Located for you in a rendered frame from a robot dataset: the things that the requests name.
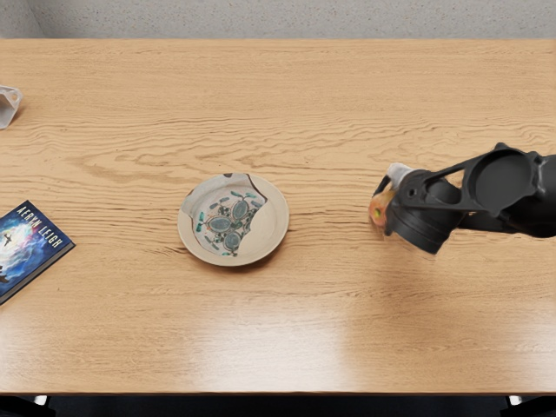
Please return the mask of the red yellow apple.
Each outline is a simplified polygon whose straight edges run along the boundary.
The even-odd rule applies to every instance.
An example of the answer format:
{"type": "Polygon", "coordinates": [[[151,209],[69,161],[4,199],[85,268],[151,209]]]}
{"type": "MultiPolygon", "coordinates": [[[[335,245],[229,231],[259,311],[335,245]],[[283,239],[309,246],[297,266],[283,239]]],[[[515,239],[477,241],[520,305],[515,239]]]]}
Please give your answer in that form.
{"type": "Polygon", "coordinates": [[[395,190],[389,189],[381,191],[372,197],[368,207],[368,217],[377,228],[384,228],[386,226],[387,207],[395,194],[395,190]]]}

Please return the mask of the blue cover book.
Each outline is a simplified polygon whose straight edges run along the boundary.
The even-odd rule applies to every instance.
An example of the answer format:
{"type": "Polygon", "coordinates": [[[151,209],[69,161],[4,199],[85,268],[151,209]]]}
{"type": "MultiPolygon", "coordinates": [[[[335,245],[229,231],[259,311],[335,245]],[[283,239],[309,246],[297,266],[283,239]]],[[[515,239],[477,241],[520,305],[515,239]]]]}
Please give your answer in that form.
{"type": "Polygon", "coordinates": [[[75,246],[29,200],[0,217],[0,306],[75,246]]]}

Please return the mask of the patterned beige plate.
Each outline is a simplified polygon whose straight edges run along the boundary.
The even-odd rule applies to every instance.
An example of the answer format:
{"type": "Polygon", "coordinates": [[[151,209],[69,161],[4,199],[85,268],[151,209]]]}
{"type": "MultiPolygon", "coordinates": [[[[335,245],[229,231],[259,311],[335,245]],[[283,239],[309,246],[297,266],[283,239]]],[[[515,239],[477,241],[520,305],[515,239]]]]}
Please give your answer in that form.
{"type": "Polygon", "coordinates": [[[186,249],[201,261],[240,267],[273,253],[289,226],[289,206],[271,182],[253,174],[219,174],[184,198],[177,229],[186,249]]]}

